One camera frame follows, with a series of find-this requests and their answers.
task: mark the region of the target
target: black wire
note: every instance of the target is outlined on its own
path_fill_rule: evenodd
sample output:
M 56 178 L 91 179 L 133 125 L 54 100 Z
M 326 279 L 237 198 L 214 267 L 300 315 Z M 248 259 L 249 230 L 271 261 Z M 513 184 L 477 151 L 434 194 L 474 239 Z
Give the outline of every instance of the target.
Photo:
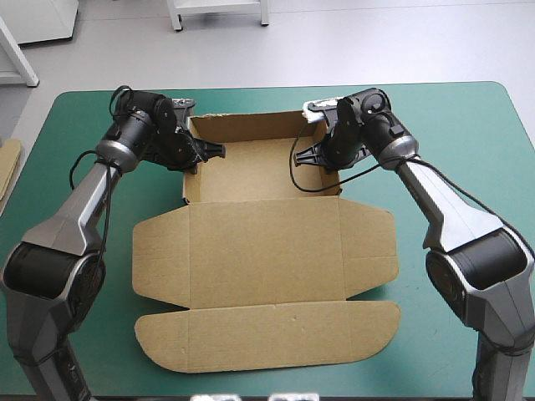
M 355 175 L 351 175 L 349 178 L 346 178 L 344 180 L 340 180 L 338 182 L 335 182 L 334 184 L 323 186 L 321 188 L 313 188 L 313 189 L 311 189 L 311 188 L 303 188 L 301 185 L 298 184 L 298 182 L 295 180 L 295 176 L 293 175 L 293 152 L 295 151 L 295 147 L 298 144 L 299 138 L 301 137 L 301 135 L 303 134 L 303 132 L 305 131 L 307 126 L 308 125 L 305 124 L 302 127 L 302 129 L 298 132 L 298 135 L 296 136 L 295 141 L 292 144 L 292 149 L 290 150 L 290 158 L 289 158 L 289 161 L 288 161 L 289 162 L 289 167 L 290 167 L 290 179 L 292 180 L 293 185 L 295 185 L 295 187 L 298 190 L 301 190 L 302 192 L 318 193 L 318 192 L 322 192 L 324 190 L 330 190 L 331 188 L 334 188 L 335 186 L 338 186 L 338 185 L 341 185 L 341 184 L 345 184 L 346 182 L 350 182 L 351 180 L 354 180 L 356 178 L 362 177 L 363 175 L 371 173 L 373 170 L 376 170 L 376 169 L 382 167 L 383 165 L 385 165 L 387 163 L 391 163 L 393 161 L 403 162 L 404 160 L 406 160 L 406 158 L 403 158 L 403 157 L 395 157 L 395 158 L 392 158 L 392 159 L 387 159 L 387 160 L 383 161 L 382 163 L 377 163 L 376 165 L 371 166 L 367 170 L 360 171 L 359 173 L 357 173 Z
M 97 266 L 100 266 L 104 253 L 106 252 L 106 242 L 108 241 L 108 231 L 110 229 L 111 212 L 111 167 L 106 164 L 106 212 L 104 217 L 104 231 L 102 232 L 102 242 L 100 242 L 99 259 Z
M 102 258 L 104 256 L 104 253 L 106 252 L 106 242 L 108 241 L 108 232 L 110 230 L 110 212 L 111 212 L 111 167 L 112 165 L 110 163 L 105 163 L 104 158 L 99 155 L 94 150 L 86 150 L 85 152 L 82 152 L 76 161 L 74 162 L 73 166 L 70 169 L 69 172 L 69 183 L 71 190 L 74 190 L 74 172 L 76 171 L 76 168 L 78 167 L 78 164 L 80 161 L 87 155 L 97 155 L 99 158 L 95 161 L 95 163 L 102 163 L 106 166 L 106 187 L 105 187 L 105 216 L 104 216 L 104 230 L 102 232 L 102 240 L 100 242 L 100 249 L 99 249 L 99 258 L 97 260 L 97 266 L 100 266 L 100 263 L 102 263 Z
M 80 161 L 82 161 L 82 159 L 87 155 L 96 155 L 96 154 L 97 154 L 97 152 L 95 152 L 94 150 L 86 150 L 85 152 L 80 153 L 80 155 L 78 156 L 78 159 L 76 159 L 76 161 L 74 162 L 73 166 L 70 168 L 70 172 L 69 172 L 69 184 L 70 184 L 70 189 L 71 190 L 74 189 L 73 176 L 74 176 L 74 172 L 78 168 L 78 165 L 79 165 Z
M 111 95 L 111 98 L 110 98 L 110 104 L 108 104 L 108 111 L 110 112 L 110 115 L 111 115 L 111 118 L 115 121 L 115 119 L 117 117 L 120 117 L 121 115 L 128 115 L 128 111 L 124 111 L 124 112 L 119 112 L 119 113 L 115 113 L 113 110 L 112 110 L 112 106 L 114 104 L 114 100 L 115 98 L 117 98 L 117 96 L 120 95 L 120 98 L 123 96 L 123 93 L 127 91 L 128 92 L 128 100 L 126 101 L 126 105 L 125 105 L 125 108 L 127 109 L 128 105 L 130 104 L 130 101 L 132 100 L 132 98 L 134 97 L 134 90 L 128 86 L 128 85 L 121 85 L 119 86 L 119 88 L 117 88 L 114 93 L 112 93 Z

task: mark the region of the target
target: cardboard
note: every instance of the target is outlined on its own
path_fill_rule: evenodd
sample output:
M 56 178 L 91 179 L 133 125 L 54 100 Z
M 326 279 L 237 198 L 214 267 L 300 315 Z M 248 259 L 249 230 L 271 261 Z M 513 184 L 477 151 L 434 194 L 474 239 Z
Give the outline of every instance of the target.
M 300 302 L 141 317 L 135 333 L 163 368 L 185 373 L 347 363 L 394 336 L 393 302 Z
M 340 188 L 297 190 L 289 151 L 300 112 L 194 117 L 191 131 L 224 143 L 226 159 L 184 175 L 186 207 L 134 229 L 132 282 L 144 296 L 190 308 L 141 317 L 145 353 L 184 373 L 347 363 L 385 347 L 399 325 L 393 302 L 347 302 L 397 276 L 395 224 Z M 299 149 L 323 138 L 306 126 Z M 310 188 L 339 180 L 295 169 Z
M 17 166 L 21 152 L 19 140 L 6 140 L 0 148 L 0 200 L 6 194 L 9 181 Z
M 190 204 L 135 227 L 134 290 L 195 309 L 344 300 L 397 276 L 393 231 L 337 196 Z

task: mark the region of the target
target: silver arm segment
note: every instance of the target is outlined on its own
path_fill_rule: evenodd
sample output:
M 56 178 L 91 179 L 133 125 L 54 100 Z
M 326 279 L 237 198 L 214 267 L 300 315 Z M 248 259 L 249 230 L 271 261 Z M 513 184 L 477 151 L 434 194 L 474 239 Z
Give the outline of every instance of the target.
M 26 231 L 23 242 L 78 256 L 98 251 L 101 238 L 96 226 L 104 209 L 107 169 L 95 163 L 52 217 Z M 115 167 L 110 173 L 113 190 L 120 174 Z
M 417 149 L 404 136 L 377 160 L 409 159 L 384 168 L 396 171 L 429 221 L 423 247 L 431 249 L 431 281 L 465 326 L 479 332 L 474 399 L 522 401 L 535 335 L 532 253 L 497 216 L 469 206 L 433 169 L 417 164 Z

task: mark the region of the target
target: cardboard box flap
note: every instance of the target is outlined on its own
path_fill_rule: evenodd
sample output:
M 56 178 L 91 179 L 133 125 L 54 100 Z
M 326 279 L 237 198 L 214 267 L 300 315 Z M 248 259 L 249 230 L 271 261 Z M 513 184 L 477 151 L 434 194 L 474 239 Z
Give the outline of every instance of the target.
M 303 302 L 141 317 L 150 359 L 183 373 L 348 363 L 383 349 L 399 326 L 393 302 Z
M 17 166 L 20 151 L 19 140 L 6 140 L 0 148 L 0 200 L 8 189 L 9 181 Z
M 300 112 L 193 117 L 191 132 L 204 140 L 224 143 L 226 156 L 199 164 L 195 175 L 184 175 L 185 198 L 198 203 L 337 195 L 339 186 L 307 193 L 290 180 L 290 150 L 305 125 Z M 298 150 L 320 141 L 325 130 L 324 122 L 306 125 Z M 294 174 L 305 188 L 321 188 L 339 180 L 337 173 L 327 174 L 323 167 L 311 165 L 294 168 Z
M 307 124 L 300 110 L 255 114 L 206 114 L 190 118 L 190 130 L 218 143 L 295 138 Z M 311 124 L 303 136 L 313 134 Z
M 344 300 L 397 271 L 392 215 L 337 196 L 191 204 L 134 229 L 134 290 L 189 308 Z

